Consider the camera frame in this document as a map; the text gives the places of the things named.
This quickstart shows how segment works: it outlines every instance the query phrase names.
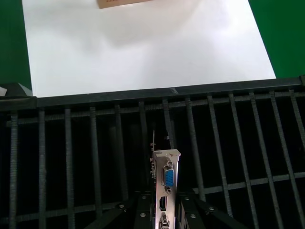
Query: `black rack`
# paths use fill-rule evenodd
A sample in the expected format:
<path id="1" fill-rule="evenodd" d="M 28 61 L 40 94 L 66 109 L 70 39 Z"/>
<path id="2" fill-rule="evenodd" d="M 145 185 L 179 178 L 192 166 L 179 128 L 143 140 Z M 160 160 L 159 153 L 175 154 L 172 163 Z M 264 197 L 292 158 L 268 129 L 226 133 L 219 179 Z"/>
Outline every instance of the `black rack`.
<path id="1" fill-rule="evenodd" d="M 0 224 L 15 229 L 22 222 L 33 222 L 32 228 L 45 229 L 51 228 L 47 219 L 64 216 L 59 225 L 65 221 L 69 229 L 84 228 L 76 214 L 93 212 L 93 221 L 147 184 L 150 138 L 155 129 L 159 141 L 164 140 L 162 149 L 177 148 L 182 153 L 179 189 L 195 188 L 200 200 L 250 228 L 305 229 L 304 102 L 302 78 L 50 98 L 4 97 L 0 99 Z M 31 128 L 19 133 L 24 126 Z M 78 141 L 83 138 L 88 150 L 81 155 L 86 147 Z M 58 167 L 65 176 L 59 183 L 65 182 L 61 202 L 66 204 L 48 209 L 55 200 L 47 199 L 52 195 L 48 179 L 57 177 L 55 172 L 48 177 L 48 167 L 55 161 L 53 165 L 47 161 L 56 151 L 51 147 L 56 140 L 61 149 L 58 158 L 65 161 L 65 171 L 62 162 Z M 90 158 L 91 165 L 77 167 L 85 160 L 82 157 Z M 104 157 L 110 162 L 107 165 L 101 165 Z M 37 190 L 34 194 L 26 191 L 29 199 L 37 197 L 33 203 L 18 188 L 26 189 L 22 181 L 26 163 L 35 167 L 30 186 Z M 93 200 L 80 206 L 75 204 L 75 194 L 86 191 L 75 184 L 75 174 L 80 177 L 85 173 L 81 170 L 92 170 L 88 184 Z M 114 170 L 114 196 L 109 197 L 103 179 L 109 184 L 107 173 Z M 248 203 L 243 210 L 236 190 L 242 191 L 240 197 Z M 18 201 L 32 208 L 23 207 L 20 213 Z"/>

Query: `green wall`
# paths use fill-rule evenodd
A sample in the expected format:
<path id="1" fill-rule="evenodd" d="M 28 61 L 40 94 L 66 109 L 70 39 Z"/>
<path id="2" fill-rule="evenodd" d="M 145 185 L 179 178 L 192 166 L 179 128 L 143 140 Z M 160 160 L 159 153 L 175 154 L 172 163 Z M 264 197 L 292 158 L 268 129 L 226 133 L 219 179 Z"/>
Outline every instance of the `green wall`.
<path id="1" fill-rule="evenodd" d="M 0 0 L 0 83 L 31 88 L 21 0 Z"/>
<path id="2" fill-rule="evenodd" d="M 305 74 L 305 0 L 249 0 L 277 78 Z M 21 0 L 0 0 L 0 83 L 31 87 Z"/>
<path id="3" fill-rule="evenodd" d="M 305 0 L 249 0 L 277 78 L 305 74 Z"/>

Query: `metal bar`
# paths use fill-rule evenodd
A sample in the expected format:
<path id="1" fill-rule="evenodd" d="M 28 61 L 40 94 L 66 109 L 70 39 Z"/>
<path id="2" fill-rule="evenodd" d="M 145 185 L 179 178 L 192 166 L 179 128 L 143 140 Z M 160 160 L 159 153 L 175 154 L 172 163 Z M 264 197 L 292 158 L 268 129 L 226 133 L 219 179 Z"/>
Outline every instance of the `metal bar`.
<path id="1" fill-rule="evenodd" d="M 68 228 L 75 228 L 74 217 L 74 190 L 73 190 L 73 158 L 72 158 L 72 133 L 71 110 L 65 109 L 65 134 L 66 134 L 66 170 L 67 170 L 67 200 L 68 200 Z"/>
<path id="2" fill-rule="evenodd" d="M 281 119 L 280 119 L 280 114 L 278 112 L 274 92 L 270 92 L 270 96 L 271 96 L 271 103 L 272 103 L 273 112 L 274 112 L 274 116 L 275 116 L 275 120 L 276 120 L 277 130 L 278 130 L 278 133 L 280 136 L 283 153 L 284 153 L 285 161 L 286 161 L 287 168 L 288 168 L 288 174 L 290 177 L 292 190 L 293 190 L 293 193 L 295 196 L 297 211 L 299 212 L 302 228 L 305 229 L 305 218 L 304 218 L 304 213 L 303 213 L 303 209 L 302 209 L 301 199 L 300 199 L 300 195 L 299 195 L 299 192 L 298 192 L 298 189 L 296 186 L 295 175 L 294 175 L 294 172 L 292 169 L 292 165 L 291 165 L 291 161 L 290 161 L 290 157 L 289 157 L 289 153 L 288 153 L 288 149 L 287 149 L 287 145 L 286 145 L 286 140 L 285 140 L 282 123 L 281 123 Z"/>
<path id="3" fill-rule="evenodd" d="M 240 153 L 240 157 L 241 157 L 242 165 L 243 165 L 243 170 L 244 170 L 244 178 L 246 180 L 246 186 L 247 186 L 247 192 L 248 192 L 248 197 L 249 197 L 249 202 L 250 202 L 250 208 L 251 208 L 253 223 L 254 223 L 254 227 L 256 229 L 258 229 L 259 228 L 258 218 L 257 218 L 256 210 L 255 210 L 255 203 L 254 203 L 253 193 L 252 193 L 252 189 L 251 189 L 251 183 L 250 183 L 250 178 L 249 178 L 249 172 L 248 172 L 246 157 L 244 155 L 244 145 L 243 145 L 242 133 L 241 133 L 240 126 L 239 126 L 237 110 L 236 110 L 236 105 L 235 105 L 235 101 L 234 101 L 234 95 L 232 93 L 230 93 L 229 98 L 230 98 L 230 102 L 231 102 L 231 109 L 232 109 L 232 114 L 233 114 L 233 119 L 234 119 L 234 125 L 235 125 L 236 137 L 237 137 L 237 142 L 238 142 L 238 147 L 239 147 L 239 153 Z"/>
<path id="4" fill-rule="evenodd" d="M 217 120 L 216 120 L 212 96 L 208 96 L 208 103 L 209 103 L 210 113 L 211 113 L 211 121 L 212 121 L 212 126 L 213 126 L 216 151 L 217 151 L 217 156 L 218 156 L 218 163 L 219 163 L 219 168 L 220 168 L 220 173 L 221 173 L 222 183 L 223 183 L 223 188 L 224 188 L 224 199 L 225 199 L 225 203 L 227 206 L 227 212 L 228 212 L 229 216 L 232 217 L 233 213 L 232 213 L 232 208 L 231 208 L 227 179 L 225 176 L 224 160 L 223 160 L 223 155 L 222 155 L 222 151 L 221 151 L 221 145 L 220 145 L 220 139 L 219 139 L 219 133 L 218 133 L 218 127 L 217 127 Z"/>
<path id="5" fill-rule="evenodd" d="M 295 178 L 304 178 L 304 177 L 305 177 L 305 172 L 295 173 Z M 289 178 L 288 174 L 273 177 L 274 182 L 285 181 L 285 180 L 289 180 L 289 179 L 290 178 Z M 268 178 L 265 177 L 265 178 L 250 180 L 250 183 L 251 183 L 251 186 L 268 184 Z M 246 187 L 245 182 L 228 184 L 229 190 L 234 190 L 234 189 L 239 189 L 239 188 L 244 188 L 244 187 Z M 217 193 L 217 192 L 222 192 L 222 191 L 223 191 L 222 186 L 206 187 L 204 189 L 205 194 L 212 194 L 212 193 Z"/>
<path id="6" fill-rule="evenodd" d="M 143 164 L 145 169 L 145 182 L 148 184 L 150 169 L 149 169 L 149 158 L 150 154 L 148 151 L 148 136 L 147 136 L 147 123 L 144 102 L 139 102 L 140 109 L 140 121 L 142 130 L 142 148 L 143 148 Z"/>
<path id="7" fill-rule="evenodd" d="M 298 107 L 297 102 L 296 102 L 294 91 L 289 90 L 289 93 L 290 93 L 290 98 L 291 98 L 291 102 L 292 102 L 292 107 L 293 107 L 294 113 L 295 113 L 297 126 L 299 128 L 300 136 L 301 136 L 301 139 L 302 139 L 303 149 L 305 149 L 305 131 L 304 131 L 304 126 L 303 126 L 301 114 L 300 114 L 299 107 Z"/>
<path id="8" fill-rule="evenodd" d="M 107 203 L 102 205 L 103 210 L 110 210 L 112 208 L 115 208 L 119 202 L 113 202 L 113 203 Z M 95 205 L 84 205 L 84 206 L 77 206 L 74 207 L 74 213 L 83 213 L 88 211 L 95 211 L 96 207 Z M 59 210 L 52 210 L 52 211 L 46 211 L 46 217 L 52 218 L 52 217 L 58 217 L 58 216 L 66 216 L 68 214 L 68 209 L 59 209 Z M 20 215 L 16 217 L 16 221 L 19 222 L 25 222 L 25 221 L 31 221 L 31 220 L 37 220 L 39 219 L 39 213 L 31 213 L 26 215 Z M 8 224 L 9 223 L 9 217 L 4 217 L 0 219 L 0 224 Z"/>
<path id="9" fill-rule="evenodd" d="M 151 225 L 151 198 L 150 195 L 140 195 L 137 201 L 133 229 L 150 228 Z"/>
<path id="10" fill-rule="evenodd" d="M 304 92 L 296 92 L 294 93 L 295 97 L 305 97 Z M 275 93 L 276 97 L 289 97 L 290 94 L 288 92 L 276 92 Z M 256 94 L 255 95 L 256 100 L 261 100 L 261 99 L 270 99 L 269 94 Z M 250 96 L 248 95 L 237 95 L 234 97 L 234 100 L 236 102 L 240 101 L 250 101 Z M 214 98 L 213 99 L 214 104 L 226 104 L 229 103 L 228 98 Z M 194 100 L 192 101 L 193 106 L 201 106 L 201 105 L 207 105 L 208 101 L 206 99 L 202 100 Z M 170 102 L 168 103 L 169 108 L 177 108 L 177 107 L 185 107 L 185 101 L 181 102 Z M 148 104 L 145 105 L 145 111 L 155 111 L 155 110 L 161 110 L 163 109 L 162 104 Z M 120 110 L 121 114 L 124 113 L 136 113 L 139 112 L 138 107 L 128 107 L 128 108 L 122 108 Z M 105 110 L 97 110 L 96 111 L 96 116 L 100 115 L 113 115 L 115 114 L 114 109 L 105 109 Z M 79 112 L 72 112 L 71 113 L 71 118 L 80 118 L 80 117 L 88 117 L 90 116 L 90 112 L 88 111 L 79 111 Z M 63 120 L 64 115 L 63 114 L 50 114 L 45 116 L 45 121 L 55 121 L 55 120 Z M 11 121 L 6 122 L 6 126 L 10 127 Z M 19 125 L 26 125 L 26 124 L 33 124 L 33 123 L 38 123 L 38 118 L 21 118 L 18 120 Z"/>
<path id="11" fill-rule="evenodd" d="M 9 228 L 16 228 L 17 214 L 17 154 L 18 154 L 18 114 L 11 114 L 10 140 L 10 222 Z"/>
<path id="12" fill-rule="evenodd" d="M 273 205 L 274 205 L 274 209 L 275 209 L 275 216 L 276 216 L 277 224 L 280 229 L 283 229 L 284 228 L 283 221 L 282 221 L 282 217 L 280 214 L 280 208 L 279 208 L 277 197 L 276 197 L 275 185 L 274 185 L 274 181 L 273 181 L 272 174 L 271 174 L 266 146 L 265 146 L 265 142 L 264 142 L 263 131 L 262 131 L 261 122 L 259 119 L 258 110 L 257 110 L 257 106 L 256 106 L 255 95 L 254 95 L 254 93 L 249 93 L 249 95 L 251 98 L 251 105 L 252 105 L 252 109 L 253 109 L 257 134 L 258 134 L 258 138 L 259 138 L 259 144 L 260 144 L 262 155 L 263 155 L 264 165 L 265 165 L 268 183 L 269 183 L 271 196 L 272 196 L 272 201 L 273 201 Z"/>
<path id="13" fill-rule="evenodd" d="M 98 142 L 97 142 L 95 107 L 90 107 L 90 123 L 91 123 L 91 151 L 92 151 L 92 165 L 93 165 L 93 177 L 94 177 L 96 217 L 100 217 L 102 215 L 102 191 L 101 191 L 100 160 L 99 160 L 99 150 L 98 150 Z"/>
<path id="14" fill-rule="evenodd" d="M 197 145 L 197 139 L 196 139 L 196 130 L 195 130 L 194 119 L 193 119 L 192 102 L 191 102 L 190 98 L 186 98 L 185 103 L 186 103 L 187 120 L 189 123 L 189 131 L 190 131 L 190 137 L 191 137 L 191 143 L 192 143 L 197 185 L 198 185 L 198 189 L 199 189 L 199 199 L 205 201 L 202 170 L 201 170 L 201 165 L 200 165 L 200 157 L 199 157 L 198 145 Z"/>
<path id="15" fill-rule="evenodd" d="M 39 228 L 46 228 L 46 138 L 45 113 L 39 111 Z"/>
<path id="16" fill-rule="evenodd" d="M 91 103 L 106 102 L 106 101 L 119 101 L 119 100 L 135 100 L 144 98 L 166 98 L 174 96 L 184 95 L 199 95 L 214 93 L 226 93 L 228 91 L 243 91 L 248 92 L 249 90 L 261 90 L 271 88 L 287 88 L 293 86 L 301 86 L 302 82 L 299 78 L 289 79 L 272 79 L 259 81 L 244 81 L 244 82 L 232 82 L 232 83 L 215 83 L 215 84 L 204 84 L 194 86 L 183 86 L 173 88 L 158 88 L 158 89 L 146 89 L 146 90 L 133 90 L 124 92 L 105 92 L 98 94 L 78 94 L 78 95 L 67 95 L 49 98 L 37 98 L 37 107 L 47 107 L 55 105 L 66 105 L 66 104 L 87 104 Z"/>
<path id="17" fill-rule="evenodd" d="M 123 148 L 120 105 L 118 104 L 115 105 L 115 118 L 116 118 L 117 151 L 119 155 L 118 162 L 119 162 L 119 171 L 120 171 L 121 194 L 123 201 L 125 201 L 128 200 L 128 185 L 127 185 L 125 156 L 124 156 L 124 148 Z"/>
<path id="18" fill-rule="evenodd" d="M 175 149 L 176 146 L 175 146 L 175 142 L 173 139 L 173 130 L 172 130 L 172 125 L 171 125 L 170 110 L 168 108 L 167 99 L 163 99 L 162 104 L 163 104 L 163 110 L 164 110 L 165 126 L 166 126 L 168 137 L 170 139 L 171 149 Z"/>

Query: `black metal grate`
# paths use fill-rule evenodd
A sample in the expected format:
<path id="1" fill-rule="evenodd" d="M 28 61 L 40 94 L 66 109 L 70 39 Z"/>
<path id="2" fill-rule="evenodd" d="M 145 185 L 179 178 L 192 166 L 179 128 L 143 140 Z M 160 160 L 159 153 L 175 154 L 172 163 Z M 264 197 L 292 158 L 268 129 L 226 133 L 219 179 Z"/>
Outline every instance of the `black metal grate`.
<path id="1" fill-rule="evenodd" d="M 84 228 L 147 184 L 155 130 L 182 153 L 180 190 L 250 228 L 305 229 L 304 102 L 286 88 L 3 113 L 1 227 Z"/>

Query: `vga port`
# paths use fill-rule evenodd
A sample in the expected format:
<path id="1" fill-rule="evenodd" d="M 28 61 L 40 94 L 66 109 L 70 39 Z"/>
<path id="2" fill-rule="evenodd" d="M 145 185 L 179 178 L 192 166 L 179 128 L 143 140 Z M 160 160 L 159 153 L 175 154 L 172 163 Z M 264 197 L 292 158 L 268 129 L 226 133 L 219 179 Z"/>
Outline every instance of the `vga port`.
<path id="1" fill-rule="evenodd" d="M 163 168 L 163 183 L 165 186 L 173 186 L 174 171 L 172 167 L 165 166 Z"/>

